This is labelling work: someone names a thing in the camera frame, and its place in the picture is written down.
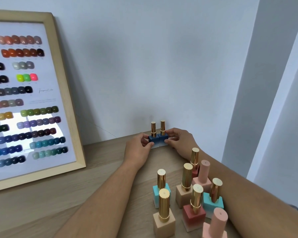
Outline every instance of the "wooden tabletop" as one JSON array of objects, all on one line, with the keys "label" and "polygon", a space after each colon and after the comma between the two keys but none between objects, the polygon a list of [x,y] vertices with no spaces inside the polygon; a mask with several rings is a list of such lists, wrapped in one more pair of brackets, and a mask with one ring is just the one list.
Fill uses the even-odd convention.
[{"label": "wooden tabletop", "polygon": [[[0,238],[52,237],[119,167],[130,137],[84,146],[87,163],[84,169],[0,191]],[[182,210],[175,202],[175,186],[181,184],[184,163],[185,160],[168,146],[151,150],[135,178],[118,237],[154,237],[152,215],[158,210],[154,208],[152,186],[157,183],[160,168],[166,170],[171,188],[171,210],[176,218],[174,237],[201,237],[201,229],[186,232],[181,221]],[[241,237],[230,222],[226,231],[229,238]]]}]

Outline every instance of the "nail polish bottle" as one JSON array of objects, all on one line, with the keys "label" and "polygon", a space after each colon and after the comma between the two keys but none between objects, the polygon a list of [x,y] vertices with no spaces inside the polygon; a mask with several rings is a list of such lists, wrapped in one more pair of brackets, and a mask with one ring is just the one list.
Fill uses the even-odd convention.
[{"label": "nail polish bottle", "polygon": [[153,186],[153,203],[156,209],[159,208],[159,191],[163,188],[166,188],[170,192],[171,197],[171,190],[169,188],[168,183],[166,183],[166,171],[164,169],[158,169],[158,185]]},{"label": "nail polish bottle", "polygon": [[175,189],[175,201],[181,209],[184,205],[189,205],[192,193],[192,169],[193,166],[190,163],[183,165],[182,182],[176,186]]},{"label": "nail polish bottle", "polygon": [[160,121],[160,133],[159,136],[159,147],[166,146],[165,139],[168,139],[168,135],[166,134],[166,121]]},{"label": "nail polish bottle", "polygon": [[223,199],[219,193],[222,185],[223,182],[220,179],[214,178],[212,180],[210,193],[204,192],[203,194],[203,208],[207,218],[212,218],[215,208],[218,207],[224,209]]},{"label": "nail polish bottle", "polygon": [[175,234],[175,218],[170,209],[170,193],[159,191],[159,212],[153,214],[153,230],[156,238],[167,238]]},{"label": "nail polish bottle", "polygon": [[148,138],[149,142],[154,142],[154,145],[151,148],[159,147],[159,136],[157,136],[156,132],[156,122],[151,122],[151,135]]},{"label": "nail polish bottle", "polygon": [[199,173],[199,149],[198,148],[192,148],[191,153],[191,161],[190,164],[193,166],[192,170],[192,178],[198,177]]},{"label": "nail polish bottle", "polygon": [[227,238],[227,233],[224,230],[228,215],[225,210],[215,208],[212,216],[211,224],[203,224],[202,238]]},{"label": "nail polish bottle", "polygon": [[190,204],[183,206],[182,221],[187,232],[203,227],[206,214],[201,207],[202,195],[203,187],[195,184],[193,186]]},{"label": "nail polish bottle", "polygon": [[208,173],[210,170],[210,162],[202,160],[200,163],[199,176],[193,178],[192,184],[199,184],[203,187],[204,192],[210,193],[212,182],[209,180]]}]

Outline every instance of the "color swatch board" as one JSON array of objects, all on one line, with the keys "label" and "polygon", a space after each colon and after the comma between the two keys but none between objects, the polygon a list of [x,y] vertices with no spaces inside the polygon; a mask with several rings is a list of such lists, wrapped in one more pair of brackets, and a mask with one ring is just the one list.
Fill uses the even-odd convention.
[{"label": "color swatch board", "polygon": [[0,180],[75,161],[44,25],[0,22]]}]

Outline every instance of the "gold bottle cap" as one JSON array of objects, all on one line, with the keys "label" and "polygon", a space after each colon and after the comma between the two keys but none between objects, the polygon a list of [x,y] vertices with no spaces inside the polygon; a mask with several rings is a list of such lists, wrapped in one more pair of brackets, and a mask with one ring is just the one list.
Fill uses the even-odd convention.
[{"label": "gold bottle cap", "polygon": [[163,189],[166,187],[166,171],[164,169],[158,169],[158,188]]},{"label": "gold bottle cap", "polygon": [[165,120],[160,121],[160,133],[161,133],[161,135],[166,134],[166,121]]},{"label": "gold bottle cap", "polygon": [[192,169],[193,166],[190,163],[185,163],[183,165],[183,174],[182,174],[182,189],[184,191],[189,191],[191,188],[192,182]]},{"label": "gold bottle cap", "polygon": [[151,136],[154,138],[157,136],[156,122],[151,122]]},{"label": "gold bottle cap", "polygon": [[223,185],[222,180],[218,178],[214,178],[212,180],[211,184],[211,192],[210,192],[210,197],[211,201],[215,203],[217,199],[220,197],[220,187]]},{"label": "gold bottle cap", "polygon": [[196,169],[199,165],[199,151],[198,148],[192,148],[191,164],[193,165],[193,169]]},{"label": "gold bottle cap", "polygon": [[201,207],[202,194],[203,187],[199,184],[193,185],[191,196],[191,208],[193,209],[195,214],[199,212],[199,208]]},{"label": "gold bottle cap", "polygon": [[170,192],[163,188],[159,191],[159,219],[165,223],[169,220]]}]

